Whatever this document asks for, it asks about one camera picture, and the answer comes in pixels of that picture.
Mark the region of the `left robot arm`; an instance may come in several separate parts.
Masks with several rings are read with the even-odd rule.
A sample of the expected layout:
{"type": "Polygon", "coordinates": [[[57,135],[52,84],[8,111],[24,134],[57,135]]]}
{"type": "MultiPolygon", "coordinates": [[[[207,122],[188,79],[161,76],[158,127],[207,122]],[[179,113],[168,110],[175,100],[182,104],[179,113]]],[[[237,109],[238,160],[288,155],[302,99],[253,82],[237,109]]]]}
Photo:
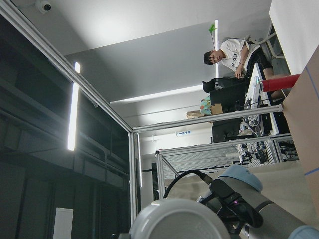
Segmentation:
{"type": "Polygon", "coordinates": [[[209,192],[199,200],[217,214],[231,239],[317,239],[319,232],[261,194],[259,179],[232,165],[217,179],[199,172],[209,192]]]}

